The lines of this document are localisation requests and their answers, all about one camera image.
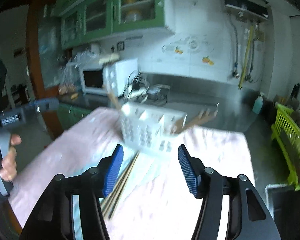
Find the soap dispenser bottle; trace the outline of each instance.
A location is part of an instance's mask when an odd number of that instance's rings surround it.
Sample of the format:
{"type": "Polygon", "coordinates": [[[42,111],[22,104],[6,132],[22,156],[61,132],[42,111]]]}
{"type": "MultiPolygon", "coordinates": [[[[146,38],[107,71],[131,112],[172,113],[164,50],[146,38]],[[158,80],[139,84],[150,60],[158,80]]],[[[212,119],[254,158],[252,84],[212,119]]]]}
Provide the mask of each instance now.
{"type": "Polygon", "coordinates": [[[264,96],[264,93],[260,92],[258,98],[254,102],[252,112],[254,112],[255,114],[259,114],[261,111],[261,108],[263,106],[263,96],[264,96]]]}

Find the wooden door frame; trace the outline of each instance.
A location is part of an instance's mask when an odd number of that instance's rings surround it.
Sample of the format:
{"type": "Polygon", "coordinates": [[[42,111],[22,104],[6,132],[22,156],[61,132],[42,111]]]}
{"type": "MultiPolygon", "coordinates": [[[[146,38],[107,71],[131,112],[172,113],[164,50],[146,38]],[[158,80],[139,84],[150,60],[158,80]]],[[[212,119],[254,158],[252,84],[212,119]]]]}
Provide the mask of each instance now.
{"type": "MultiPolygon", "coordinates": [[[[58,86],[48,89],[44,88],[38,43],[38,13],[45,4],[52,4],[55,2],[56,0],[6,0],[0,8],[0,12],[2,12],[14,7],[29,5],[26,22],[26,56],[29,68],[29,78],[36,99],[55,97],[58,95],[58,86]]],[[[63,129],[56,112],[43,113],[42,116],[48,127],[49,133],[53,138],[57,138],[62,134],[63,129]]]]}

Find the yellow hose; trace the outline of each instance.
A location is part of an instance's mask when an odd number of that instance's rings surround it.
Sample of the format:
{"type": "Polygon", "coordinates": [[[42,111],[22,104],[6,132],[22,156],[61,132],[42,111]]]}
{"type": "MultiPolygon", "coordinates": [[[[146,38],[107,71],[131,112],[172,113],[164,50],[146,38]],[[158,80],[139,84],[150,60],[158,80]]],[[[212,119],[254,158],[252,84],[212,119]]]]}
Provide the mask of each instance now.
{"type": "Polygon", "coordinates": [[[252,36],[253,36],[253,29],[254,29],[254,25],[250,25],[250,33],[249,33],[249,38],[248,38],[248,44],[247,44],[247,48],[246,48],[246,54],[244,55],[244,65],[243,65],[243,69],[241,72],[241,77],[240,77],[240,82],[239,82],[239,89],[242,88],[242,83],[244,81],[244,78],[246,76],[246,70],[247,70],[247,65],[248,65],[248,54],[249,54],[249,50],[250,50],[250,44],[252,41],[252,36]]]}

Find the gray handle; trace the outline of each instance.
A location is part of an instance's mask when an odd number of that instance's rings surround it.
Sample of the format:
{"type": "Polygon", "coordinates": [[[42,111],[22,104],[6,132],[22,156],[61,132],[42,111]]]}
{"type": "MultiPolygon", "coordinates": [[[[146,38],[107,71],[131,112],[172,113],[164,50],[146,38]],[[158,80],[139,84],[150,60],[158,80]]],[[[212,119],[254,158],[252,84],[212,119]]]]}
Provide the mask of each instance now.
{"type": "Polygon", "coordinates": [[[113,5],[113,21],[117,20],[117,5],[113,5]]]}
{"type": "MultiPolygon", "coordinates": [[[[10,148],[11,134],[8,131],[0,133],[0,169],[2,169],[1,161],[8,154],[10,148]]],[[[0,193],[6,196],[13,188],[12,182],[4,181],[0,177],[0,193]]]]}

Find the white plastic basket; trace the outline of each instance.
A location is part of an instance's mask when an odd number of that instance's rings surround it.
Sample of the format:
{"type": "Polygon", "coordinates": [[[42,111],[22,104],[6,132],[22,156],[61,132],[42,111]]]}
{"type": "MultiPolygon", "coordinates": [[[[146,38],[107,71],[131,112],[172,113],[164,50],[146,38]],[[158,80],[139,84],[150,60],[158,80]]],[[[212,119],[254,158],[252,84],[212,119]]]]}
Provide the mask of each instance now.
{"type": "Polygon", "coordinates": [[[180,119],[184,125],[187,116],[185,112],[133,102],[125,103],[121,112],[125,145],[148,154],[172,152],[178,135],[172,135],[171,130],[180,119]]]}

